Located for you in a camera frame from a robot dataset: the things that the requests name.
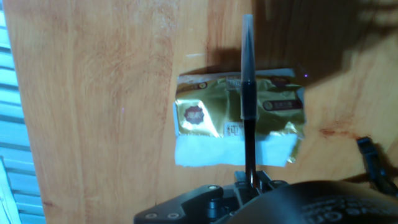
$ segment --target wooden board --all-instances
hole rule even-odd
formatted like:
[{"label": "wooden board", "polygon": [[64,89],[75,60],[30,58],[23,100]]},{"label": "wooden board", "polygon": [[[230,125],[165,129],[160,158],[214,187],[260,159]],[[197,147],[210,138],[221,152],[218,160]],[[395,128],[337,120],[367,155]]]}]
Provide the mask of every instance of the wooden board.
[{"label": "wooden board", "polygon": [[4,0],[48,223],[131,223],[134,214],[234,166],[174,163],[176,78],[236,71],[255,16],[258,69],[308,70],[306,139],[290,183],[364,172],[355,139],[398,165],[398,2]]}]

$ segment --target food wrapper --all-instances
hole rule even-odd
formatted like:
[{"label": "food wrapper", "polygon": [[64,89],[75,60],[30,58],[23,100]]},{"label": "food wrapper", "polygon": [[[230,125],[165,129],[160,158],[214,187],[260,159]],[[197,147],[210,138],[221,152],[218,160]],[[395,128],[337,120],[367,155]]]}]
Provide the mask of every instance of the food wrapper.
[{"label": "food wrapper", "polygon": [[[259,113],[256,140],[295,134],[287,158],[288,162],[294,162],[303,139],[304,88],[297,84],[295,72],[289,68],[256,71],[256,80]],[[178,77],[174,104],[177,144],[180,136],[208,136],[222,141],[240,138],[243,141],[240,84],[239,72]]]}]

